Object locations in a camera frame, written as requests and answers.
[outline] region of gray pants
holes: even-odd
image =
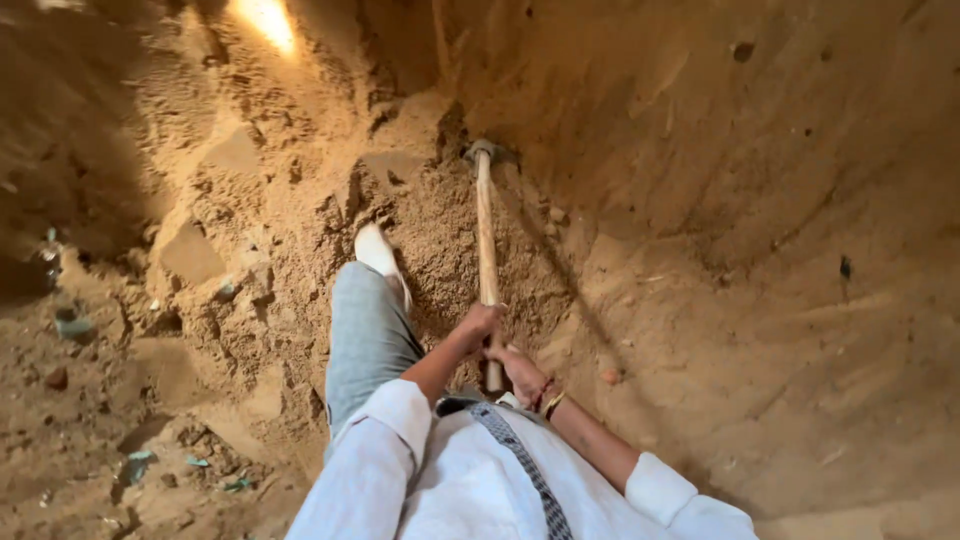
[[[348,262],[333,284],[326,420],[330,439],[384,382],[423,358],[397,295],[376,270]],[[329,459],[329,449],[324,460]]]

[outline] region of foot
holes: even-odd
[[[387,236],[380,230],[380,226],[370,223],[370,225],[361,228],[356,238],[353,239],[353,251],[357,260],[370,266],[387,280],[400,303],[403,304],[404,312],[409,313],[413,306],[410,287],[407,286],[407,282],[400,274],[399,267],[396,266],[394,246],[387,240]]]

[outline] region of patterned strap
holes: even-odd
[[[543,515],[546,517],[546,527],[549,531],[548,538],[550,540],[573,540],[573,534],[570,533],[570,525],[566,522],[564,510],[560,508],[560,503],[557,502],[557,498],[550,491],[550,486],[546,484],[543,475],[540,474],[540,469],[537,468],[533,458],[527,454],[527,449],[520,443],[519,437],[516,436],[510,424],[507,424],[507,421],[497,414],[493,405],[487,402],[474,402],[467,405],[466,409],[474,420],[490,432],[496,442],[514,453],[516,460],[520,462],[520,466],[523,467],[527,476],[534,483],[537,493],[540,494],[540,501],[543,503]]]

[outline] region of tool handle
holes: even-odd
[[[500,303],[500,289],[496,283],[496,242],[493,233],[493,204],[491,201],[490,154],[477,152],[477,244],[480,251],[480,302],[486,306]],[[501,337],[494,335],[493,340]],[[503,390],[503,366],[495,360],[487,362],[488,392]]]

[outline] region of shirt sleeve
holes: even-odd
[[[640,455],[627,479],[625,496],[639,512],[679,538],[756,540],[750,516],[699,495],[692,483],[653,454]]]
[[[330,443],[335,451],[287,540],[394,538],[432,421],[415,383],[392,380],[380,386]]]

